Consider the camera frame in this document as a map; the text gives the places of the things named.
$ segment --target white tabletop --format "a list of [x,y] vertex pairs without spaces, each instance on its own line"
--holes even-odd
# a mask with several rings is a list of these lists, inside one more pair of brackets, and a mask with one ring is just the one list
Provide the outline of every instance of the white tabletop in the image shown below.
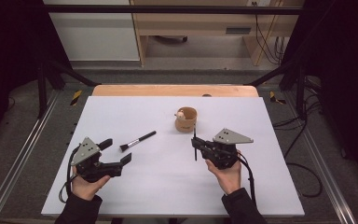
[[[179,133],[174,113],[182,106],[198,111],[197,137],[212,141],[223,128],[254,139],[238,144],[255,178],[257,207],[265,217],[304,216],[285,165],[264,101],[260,97],[91,96],[49,192],[43,215],[58,216],[64,204],[59,191],[65,182],[72,150],[89,137],[107,138],[113,145],[102,152],[102,162],[119,161],[132,152],[122,176],[109,180],[98,192],[100,215],[111,217],[221,217],[223,191],[198,152],[194,160],[193,133]],[[147,133],[157,134],[122,153],[119,146]],[[250,192],[242,166],[242,185]]]

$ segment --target hand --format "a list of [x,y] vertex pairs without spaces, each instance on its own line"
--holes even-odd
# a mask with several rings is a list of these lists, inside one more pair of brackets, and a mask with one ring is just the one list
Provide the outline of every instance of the hand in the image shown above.
[[219,182],[220,188],[226,195],[241,188],[241,163],[236,161],[230,168],[219,170],[210,160],[205,161],[208,170],[214,174]]
[[101,189],[109,179],[110,175],[106,175],[97,182],[89,183],[81,176],[77,176],[72,180],[72,192],[81,199],[91,201],[98,190]]

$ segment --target wooden cup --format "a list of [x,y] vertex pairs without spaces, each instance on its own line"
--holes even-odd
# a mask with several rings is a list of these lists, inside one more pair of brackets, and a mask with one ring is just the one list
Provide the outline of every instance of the wooden cup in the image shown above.
[[175,128],[181,133],[191,133],[194,130],[194,126],[197,122],[197,110],[193,107],[182,107],[179,108],[177,112],[183,111],[185,114],[185,119],[176,118]]

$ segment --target white cabinet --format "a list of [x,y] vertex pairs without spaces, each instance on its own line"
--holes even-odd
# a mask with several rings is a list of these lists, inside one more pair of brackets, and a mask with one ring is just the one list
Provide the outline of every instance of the white cabinet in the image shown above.
[[[128,0],[44,0],[54,5],[128,5]],[[130,13],[50,13],[73,61],[139,61]]]

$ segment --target black curtain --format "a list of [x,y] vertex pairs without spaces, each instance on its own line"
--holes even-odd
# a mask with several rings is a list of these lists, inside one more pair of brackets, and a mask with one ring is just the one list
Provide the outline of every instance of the black curtain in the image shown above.
[[37,79],[37,67],[54,60],[72,68],[47,12],[25,10],[42,0],[0,0],[0,120],[10,91]]
[[[299,18],[286,62],[314,24],[309,18]],[[337,139],[348,157],[358,162],[358,1],[335,2],[312,37],[305,58],[306,75],[322,82],[321,101]]]

